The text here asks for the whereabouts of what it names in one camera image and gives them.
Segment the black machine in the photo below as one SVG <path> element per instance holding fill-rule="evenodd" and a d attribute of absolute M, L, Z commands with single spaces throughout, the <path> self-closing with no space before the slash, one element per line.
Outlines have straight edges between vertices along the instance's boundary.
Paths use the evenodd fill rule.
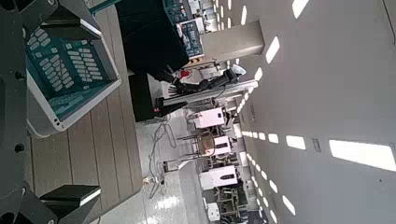
<path fill-rule="evenodd" d="M 38 199 L 23 181 L 25 37 L 60 8 L 63 0 L 0 1 L 0 224 L 82 223 L 100 194 L 98 186 L 63 186 Z"/>
<path fill-rule="evenodd" d="M 154 109 L 147 74 L 172 84 L 170 93 L 181 96 L 234 84 L 239 76 L 246 73 L 244 69 L 235 67 L 220 77 L 203 80 L 196 85 L 182 83 L 172 74 L 190 60 L 176 26 L 165 12 L 163 0 L 123 0 L 116 4 L 116 8 L 126 63 L 135 73 L 129 81 L 136 121 L 163 117 L 187 104 L 163 106 L 163 99 L 158 99 Z"/>

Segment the fluorescent light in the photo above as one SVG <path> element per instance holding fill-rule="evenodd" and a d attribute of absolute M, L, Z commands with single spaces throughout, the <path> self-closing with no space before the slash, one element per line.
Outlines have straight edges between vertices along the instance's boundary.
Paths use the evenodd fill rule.
<path fill-rule="evenodd" d="M 265 58 L 267 59 L 268 63 L 271 63 L 271 61 L 275 58 L 279 48 L 280 48 L 279 39 L 276 36 L 273 42 L 271 43 L 267 53 L 265 54 Z"/>
<path fill-rule="evenodd" d="M 242 19 L 241 19 L 242 25 L 245 25 L 247 23 L 247 16 L 248 16 L 247 6 L 244 6 L 242 8 Z"/>
<path fill-rule="evenodd" d="M 259 138 L 263 141 L 265 140 L 265 133 L 259 133 Z"/>
<path fill-rule="evenodd" d="M 271 217 L 275 223 L 277 223 L 276 215 L 273 210 L 270 211 Z"/>
<path fill-rule="evenodd" d="M 259 67 L 256 71 L 256 74 L 254 75 L 254 79 L 256 81 L 260 81 L 260 79 L 262 79 L 262 68 Z"/>
<path fill-rule="evenodd" d="M 283 199 L 283 204 L 285 204 L 286 207 L 289 208 L 289 211 L 295 216 L 296 209 L 294 208 L 294 205 L 290 202 L 290 200 L 285 195 L 282 196 L 282 199 Z"/>
<path fill-rule="evenodd" d="M 265 197 L 262 197 L 262 201 L 264 202 L 265 207 L 269 207 L 270 206 L 268 201 L 267 201 L 267 199 Z"/>
<path fill-rule="evenodd" d="M 277 185 L 272 180 L 270 180 L 270 187 L 274 190 L 275 193 L 277 193 Z"/>
<path fill-rule="evenodd" d="M 293 8 L 294 17 L 296 19 L 300 17 L 308 2 L 309 0 L 294 0 L 291 7 Z"/>
<path fill-rule="evenodd" d="M 289 147 L 295 147 L 302 150 L 306 150 L 305 140 L 303 137 L 288 135 L 286 136 L 286 142 L 288 143 Z"/>
<path fill-rule="evenodd" d="M 330 150 L 334 157 L 342 160 L 396 171 L 395 158 L 389 146 L 330 140 Z"/>
<path fill-rule="evenodd" d="M 262 171 L 262 178 L 264 178 L 264 180 L 268 179 L 268 176 L 267 176 L 267 174 L 264 171 Z"/>
<path fill-rule="evenodd" d="M 270 142 L 272 143 L 279 143 L 279 138 L 277 137 L 276 133 L 269 133 L 268 134 L 268 139 L 270 140 Z"/>

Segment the white floor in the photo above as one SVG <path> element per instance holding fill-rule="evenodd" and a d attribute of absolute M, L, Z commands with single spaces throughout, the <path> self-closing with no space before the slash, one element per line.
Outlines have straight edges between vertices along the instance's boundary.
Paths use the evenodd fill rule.
<path fill-rule="evenodd" d="M 169 124 L 175 138 L 188 135 L 184 118 L 184 110 L 172 114 Z M 149 175 L 149 154 L 153 148 L 151 136 L 158 125 L 138 124 L 136 127 L 143 176 Z M 177 142 L 177 148 L 172 148 L 169 138 L 164 136 L 157 150 L 160 161 L 168 161 L 190 153 L 191 145 Z M 159 191 L 149 199 L 151 186 L 143 187 L 133 198 L 101 217 L 100 224 L 207 223 L 194 162 L 180 172 L 167 175 L 165 182 L 165 192 Z"/>

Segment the teal laundry basket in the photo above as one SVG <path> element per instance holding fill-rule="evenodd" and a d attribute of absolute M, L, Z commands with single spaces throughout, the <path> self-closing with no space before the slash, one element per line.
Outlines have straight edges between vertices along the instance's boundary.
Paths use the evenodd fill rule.
<path fill-rule="evenodd" d="M 121 84 L 102 33 L 94 31 L 100 38 L 71 41 L 41 28 L 30 36 L 25 53 L 31 135 L 65 131 Z"/>

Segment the cord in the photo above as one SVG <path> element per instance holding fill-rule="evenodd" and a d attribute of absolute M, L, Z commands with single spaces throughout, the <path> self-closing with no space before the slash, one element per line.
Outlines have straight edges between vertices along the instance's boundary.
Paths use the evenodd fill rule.
<path fill-rule="evenodd" d="M 223 91 L 218 95 L 218 96 L 216 96 L 215 98 L 213 98 L 214 100 L 216 100 L 216 99 L 218 99 L 224 92 L 225 92 L 225 89 L 227 88 L 227 86 L 226 85 L 224 85 L 224 89 L 223 89 Z"/>
<path fill-rule="evenodd" d="M 387 12 L 387 16 L 388 16 L 388 20 L 389 20 L 389 24 L 390 24 L 390 29 L 393 32 L 393 45 L 396 45 L 396 34 L 395 34 L 395 30 L 393 28 L 392 20 L 390 19 L 390 15 L 389 15 L 389 12 L 388 12 L 388 6 L 385 3 L 385 0 L 382 0 L 382 4 L 384 4 L 384 8 L 385 8 L 385 11 Z"/>
<path fill-rule="evenodd" d="M 163 164 L 160 161 L 157 161 L 157 152 L 156 148 L 160 140 L 167 135 L 169 144 L 172 148 L 177 148 L 176 138 L 174 136 L 172 127 L 168 124 L 170 119 L 164 118 L 158 128 L 155 130 L 154 135 L 151 136 L 153 141 L 153 148 L 151 150 L 149 159 L 149 171 L 151 177 L 154 179 L 154 185 L 151 188 L 149 198 L 152 199 L 159 189 L 162 190 L 162 193 L 166 193 L 166 182 L 165 175 L 163 170 Z"/>

